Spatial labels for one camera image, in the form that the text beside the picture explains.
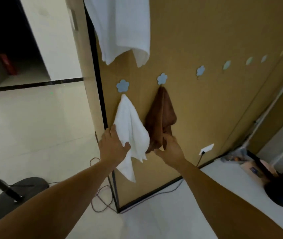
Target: hand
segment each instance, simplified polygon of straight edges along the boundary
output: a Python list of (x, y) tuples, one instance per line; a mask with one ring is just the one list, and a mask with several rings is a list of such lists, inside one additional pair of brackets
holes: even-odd
[(179, 167), (187, 161), (183, 155), (181, 147), (174, 136), (164, 133), (163, 138), (167, 141), (166, 150), (162, 151), (160, 149), (154, 149), (154, 152), (161, 157), (167, 165), (178, 170)]
[(116, 132), (116, 125), (113, 124), (111, 129), (107, 128), (103, 133), (99, 142), (99, 149), (101, 161), (113, 163), (116, 167), (126, 157), (130, 150), (130, 144), (126, 142), (125, 146), (122, 146)]

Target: large white towel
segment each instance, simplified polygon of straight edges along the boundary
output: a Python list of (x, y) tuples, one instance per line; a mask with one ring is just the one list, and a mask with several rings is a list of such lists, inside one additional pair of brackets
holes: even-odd
[(145, 152), (149, 147), (149, 134), (140, 121), (135, 107), (125, 94), (121, 96), (114, 124), (122, 145), (129, 142), (131, 146), (117, 169), (127, 179), (136, 182), (131, 157), (137, 158), (141, 162), (147, 159)]
[(149, 0), (84, 0), (107, 65), (130, 49), (138, 67), (150, 49)]

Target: person's left hand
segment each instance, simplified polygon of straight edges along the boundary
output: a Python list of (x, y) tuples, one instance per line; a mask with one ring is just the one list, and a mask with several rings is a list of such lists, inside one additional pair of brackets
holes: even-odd
[(111, 129), (107, 128), (103, 133), (99, 148), (101, 161), (110, 162), (117, 166), (126, 157), (130, 150), (130, 144), (126, 142), (123, 147), (116, 132), (116, 125), (113, 124)]

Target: hand towel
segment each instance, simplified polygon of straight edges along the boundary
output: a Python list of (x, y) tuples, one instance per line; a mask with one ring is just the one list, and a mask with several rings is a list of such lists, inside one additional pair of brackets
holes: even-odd
[(149, 146), (149, 135), (140, 121), (135, 107), (125, 94), (121, 96), (114, 124), (122, 145), (124, 146), (126, 142), (129, 142), (131, 146), (117, 169), (127, 179), (136, 182), (131, 157), (137, 158), (141, 162), (147, 159), (145, 153)]
[(176, 121), (177, 116), (168, 92), (161, 86), (145, 119), (145, 128), (150, 137), (149, 147), (146, 153), (161, 146), (166, 149), (167, 141), (163, 138), (163, 133), (172, 135), (171, 125), (174, 125)]
[(84, 0), (107, 65), (132, 49), (138, 67), (150, 50), (149, 0)]

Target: black stand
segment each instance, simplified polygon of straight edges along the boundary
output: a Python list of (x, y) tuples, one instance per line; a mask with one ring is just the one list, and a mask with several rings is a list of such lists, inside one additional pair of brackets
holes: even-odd
[(0, 194), (0, 219), (48, 187), (48, 183), (39, 177), (26, 178), (11, 186), (0, 180), (3, 191)]

